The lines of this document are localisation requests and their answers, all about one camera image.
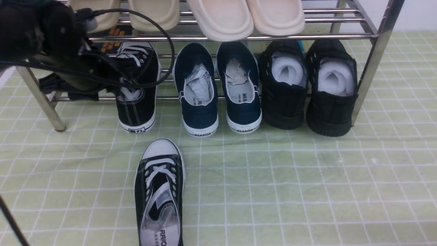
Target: shoe rack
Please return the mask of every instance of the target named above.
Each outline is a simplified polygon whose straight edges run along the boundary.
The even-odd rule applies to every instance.
[[[363,7],[360,5],[359,0],[337,0],[335,8],[330,9],[305,9],[306,23],[330,23],[331,29],[329,33],[325,34],[297,34],[288,37],[270,37],[265,35],[252,35],[243,39],[245,42],[253,41],[273,41],[276,39],[297,39],[297,40],[315,40],[315,39],[369,39],[372,43],[369,57],[364,67],[362,76],[358,82],[358,99],[355,103],[354,113],[352,115],[352,124],[357,119],[358,113],[363,105],[366,94],[370,88],[372,80],[375,76],[376,70],[381,61],[382,55],[387,46],[388,40],[392,34],[393,28],[398,19],[399,13],[402,9],[405,0],[389,0],[387,8],[384,13],[384,17],[379,25],[379,28],[372,23]],[[315,14],[329,14],[331,17],[311,17]],[[344,17],[344,14],[353,14],[353,17]],[[181,11],[181,20],[179,25],[184,25],[184,29],[189,30],[190,26],[197,24],[191,11]],[[363,31],[360,33],[340,33],[340,26],[342,23],[359,23],[361,24]],[[129,20],[119,21],[120,25],[129,25]],[[206,37],[200,35],[191,35],[187,32],[184,35],[169,35],[173,42],[208,42]],[[138,36],[111,36],[111,37],[99,37],[91,38],[93,42],[126,42],[126,41],[141,41],[141,42],[166,42],[166,38],[162,35],[138,35]],[[159,55],[160,59],[171,57],[170,54]],[[18,72],[22,76],[26,85],[29,87],[33,96],[41,106],[42,110],[46,114],[47,118],[52,123],[56,131],[64,131],[66,129],[65,124],[60,119],[58,113],[55,111],[57,102],[68,102],[68,97],[62,96],[61,93],[53,92],[50,95],[41,93],[38,88],[38,80],[35,78],[31,69],[25,67],[17,67]],[[164,83],[172,83],[172,79],[166,80]],[[115,100],[115,97],[101,97],[101,101]],[[177,96],[161,96],[157,97],[157,100],[179,100]]]

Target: white shoelace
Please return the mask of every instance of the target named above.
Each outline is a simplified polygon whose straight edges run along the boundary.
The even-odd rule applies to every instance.
[[[170,163],[171,165],[176,165],[172,159],[170,159],[170,158],[163,158],[163,159],[158,159],[158,160],[154,160],[154,161],[149,161],[146,164],[146,166],[144,167],[144,170],[145,170],[144,175],[147,176],[149,174],[149,171],[147,169],[149,167],[153,166],[153,171],[150,173],[150,176],[146,179],[146,189],[148,189],[150,187],[150,183],[152,182],[153,178],[158,173],[167,174],[171,178],[171,181],[173,181],[173,183],[176,183],[175,175],[170,170],[168,170],[166,168],[167,167],[166,164],[164,164],[162,166],[155,166],[155,165],[163,164],[163,163]]]
[[[145,55],[143,55],[142,58],[143,58],[144,60],[147,59],[147,56],[146,56],[146,55],[149,55],[149,52],[147,52],[146,49],[144,49],[144,48],[140,48],[140,47],[133,47],[133,46],[131,46],[131,47],[127,47],[125,50],[122,51],[122,53],[121,53],[120,55],[117,56],[117,58],[133,58],[134,61],[135,61],[135,63],[136,63],[136,65],[137,65],[137,67],[141,67],[141,63],[143,63],[143,62],[145,62],[145,61],[144,61],[142,58],[138,59],[138,57],[136,57],[136,55],[138,54],[138,52],[135,51],[135,50],[137,50],[138,52],[139,52],[139,51],[144,52]],[[120,78],[120,82],[121,82],[121,83],[125,83],[126,80],[125,80],[123,77],[121,77],[121,78]],[[124,102],[135,101],[135,100],[137,100],[137,99],[140,97],[140,95],[141,95],[141,90],[128,89],[128,88],[125,88],[125,87],[122,87],[122,88],[120,89],[120,92],[124,95],[124,98],[123,98],[124,100],[122,100],[122,101],[124,101]]]

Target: black canvas sneaker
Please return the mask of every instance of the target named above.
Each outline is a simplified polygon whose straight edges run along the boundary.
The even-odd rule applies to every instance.
[[[160,138],[144,151],[134,183],[140,246],[183,246],[185,167],[177,146]]]
[[[160,79],[161,65],[158,55],[148,42],[125,42],[114,58],[127,72],[137,78],[138,84],[152,83]],[[132,134],[150,130],[156,120],[156,89],[121,88],[116,97],[120,124]]]
[[[308,94],[305,60],[296,40],[277,40],[260,56],[264,121],[276,128],[296,129],[304,122]]]
[[[334,39],[316,40],[305,61],[312,87],[306,112],[308,127],[323,136],[347,134],[358,97],[357,62]]]

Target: white slipper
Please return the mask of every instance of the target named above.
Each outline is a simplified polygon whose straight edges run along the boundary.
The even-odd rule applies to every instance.
[[[246,0],[256,29],[273,36],[297,34],[305,27],[301,0]]]
[[[120,2],[121,0],[68,0],[68,5],[75,11],[83,8],[106,10],[120,8]],[[90,33],[101,32],[112,28],[117,24],[119,15],[120,13],[107,13],[97,16],[97,29],[90,31]]]
[[[235,41],[253,32],[245,0],[187,0],[203,34],[214,41]]]
[[[169,30],[179,23],[179,0],[128,0],[129,8],[137,11]],[[154,25],[145,19],[130,15],[131,26],[139,31],[157,31]]]

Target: green tiled floor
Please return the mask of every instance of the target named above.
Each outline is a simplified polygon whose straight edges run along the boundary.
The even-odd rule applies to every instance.
[[[345,44],[362,70],[369,42]],[[133,179],[158,137],[184,155],[186,246],[437,245],[437,32],[393,34],[341,138],[265,124],[237,135],[223,102],[204,140],[185,132],[178,102],[159,102],[154,129],[137,136],[112,102],[56,108],[64,133],[17,73],[0,89],[0,192],[33,246],[137,246]],[[0,245],[18,245],[0,220]]]

